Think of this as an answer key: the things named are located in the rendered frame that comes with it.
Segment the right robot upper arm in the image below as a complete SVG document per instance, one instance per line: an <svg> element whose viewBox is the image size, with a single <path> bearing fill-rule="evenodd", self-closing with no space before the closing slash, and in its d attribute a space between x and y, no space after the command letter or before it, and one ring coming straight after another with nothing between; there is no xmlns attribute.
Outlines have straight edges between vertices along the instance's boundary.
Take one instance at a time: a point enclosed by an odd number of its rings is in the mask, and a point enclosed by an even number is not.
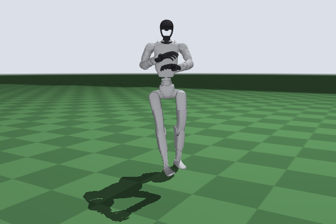
<svg viewBox="0 0 336 224"><path fill-rule="evenodd" d="M146 45L146 47L144 49L144 52L143 52L143 55L142 55L142 58L141 58L141 61L150 58L151 53L153 53L153 51L154 51L154 46L155 46L155 43L148 43ZM148 69L146 66L140 66L140 68L142 68L144 70Z"/></svg>

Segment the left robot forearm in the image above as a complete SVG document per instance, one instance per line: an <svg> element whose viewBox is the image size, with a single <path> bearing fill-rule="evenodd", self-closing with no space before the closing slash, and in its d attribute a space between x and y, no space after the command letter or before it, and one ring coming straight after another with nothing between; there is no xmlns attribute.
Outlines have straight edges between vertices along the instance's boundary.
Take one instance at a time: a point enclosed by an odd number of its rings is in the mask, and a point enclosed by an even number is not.
<svg viewBox="0 0 336 224"><path fill-rule="evenodd" d="M181 70L177 70L177 71L174 71L174 72L177 73L177 72L181 72L181 71L184 71L184 70L188 70L193 64L194 64L193 61L188 59L187 61L185 61L181 64L178 64L181 67Z"/></svg>

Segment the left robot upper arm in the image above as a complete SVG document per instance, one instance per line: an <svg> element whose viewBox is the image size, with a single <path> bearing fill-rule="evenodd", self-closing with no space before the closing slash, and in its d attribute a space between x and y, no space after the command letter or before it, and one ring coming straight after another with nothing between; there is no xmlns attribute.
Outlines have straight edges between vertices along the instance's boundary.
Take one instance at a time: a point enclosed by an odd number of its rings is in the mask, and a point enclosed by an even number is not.
<svg viewBox="0 0 336 224"><path fill-rule="evenodd" d="M179 52L182 54L185 61L187 61L188 59L192 60L191 54L190 54L190 52L188 50L188 47L185 43L178 44L178 47L179 47ZM189 69L191 69L192 67L193 67L193 65Z"/></svg>

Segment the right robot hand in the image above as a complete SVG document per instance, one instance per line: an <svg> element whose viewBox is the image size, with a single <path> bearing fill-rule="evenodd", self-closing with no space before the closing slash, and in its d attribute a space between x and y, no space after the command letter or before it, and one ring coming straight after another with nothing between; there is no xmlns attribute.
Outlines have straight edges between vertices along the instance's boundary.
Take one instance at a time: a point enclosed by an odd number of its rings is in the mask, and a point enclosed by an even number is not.
<svg viewBox="0 0 336 224"><path fill-rule="evenodd" d="M159 54L157 58L155 58L155 62L161 62L163 59L170 58L173 61L173 58L176 59L174 56L178 57L178 53L174 51L166 52L164 54ZM171 58L173 57L173 58Z"/></svg>

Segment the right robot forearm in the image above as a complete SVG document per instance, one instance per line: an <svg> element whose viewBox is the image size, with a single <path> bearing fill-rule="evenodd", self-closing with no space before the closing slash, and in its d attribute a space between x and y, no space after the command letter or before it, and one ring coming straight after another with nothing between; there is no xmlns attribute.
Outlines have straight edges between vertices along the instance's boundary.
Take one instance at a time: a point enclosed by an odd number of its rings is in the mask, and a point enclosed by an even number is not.
<svg viewBox="0 0 336 224"><path fill-rule="evenodd" d="M142 60L139 64L139 66L146 66L147 68L157 64L157 63L160 63L160 62L155 62L155 58L157 58L158 55L156 55L155 57L152 57L150 59L146 59L146 60Z"/></svg>

